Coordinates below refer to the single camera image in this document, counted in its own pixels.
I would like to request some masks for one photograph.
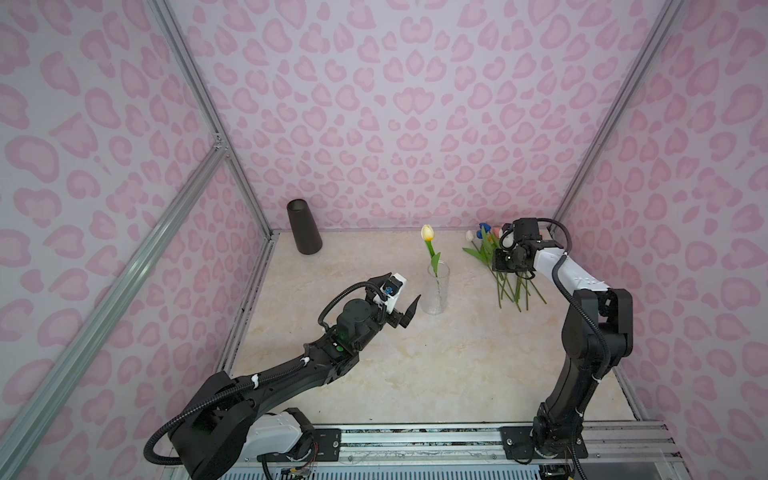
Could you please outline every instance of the beige table surface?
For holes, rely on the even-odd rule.
[[[426,280],[429,253],[418,231],[325,232],[320,252],[305,256],[282,233],[234,375],[252,374],[298,356],[323,334],[317,316],[339,292],[387,272],[400,273],[405,311]],[[449,265],[449,304],[437,316],[421,309],[408,329],[385,328],[360,353],[351,372],[331,385],[293,397],[276,411],[298,407],[315,423],[521,422],[534,418],[554,387],[565,352],[560,331],[567,302],[546,278],[522,313],[502,309],[488,269],[462,251],[463,231],[438,231],[436,251]],[[363,297],[358,290],[336,306]],[[634,419],[614,374],[605,377],[587,413],[590,420]]]

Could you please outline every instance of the black vase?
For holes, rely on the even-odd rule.
[[[287,210],[298,251],[304,255],[317,253],[323,248],[323,239],[317,231],[309,204],[303,198],[297,198],[288,202]]]

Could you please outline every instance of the pink wallpaper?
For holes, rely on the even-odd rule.
[[[261,242],[222,165],[20,478],[153,478],[144,442],[213,372]]]
[[[148,13],[0,5],[0,435],[210,149]]]
[[[768,5],[692,2],[567,225],[635,302],[622,362],[696,480],[768,470]]]
[[[661,0],[171,2],[272,227],[552,214]]]

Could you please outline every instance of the robotic arm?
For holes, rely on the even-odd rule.
[[[560,227],[566,247],[544,240],[539,222]],[[541,272],[570,303],[561,334],[565,363],[554,390],[538,408],[531,440],[543,458],[554,458],[565,449],[574,453],[584,411],[595,389],[632,352],[632,296],[596,280],[568,256],[571,236],[561,223],[521,218],[504,225],[502,231],[502,248],[494,252],[494,270],[528,279]]]
[[[219,478],[241,452],[251,457],[287,453],[301,459],[313,444],[313,427],[306,417],[298,409],[264,414],[305,390],[346,375],[385,324],[406,328],[420,296],[405,313],[395,310],[405,284],[406,279],[397,273],[356,283],[323,310],[318,323],[325,333],[305,344],[302,355],[252,376],[231,379],[225,372],[213,374],[184,411],[150,437],[144,457],[158,465],[184,465],[193,480]],[[336,325],[328,326],[324,321],[328,312],[343,297],[363,287],[366,298],[347,302]],[[154,446],[166,434],[179,457],[154,452]]]

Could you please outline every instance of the yellow tulip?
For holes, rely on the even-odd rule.
[[[425,225],[422,227],[422,239],[425,242],[431,242],[435,239],[435,231],[432,229],[431,226]]]

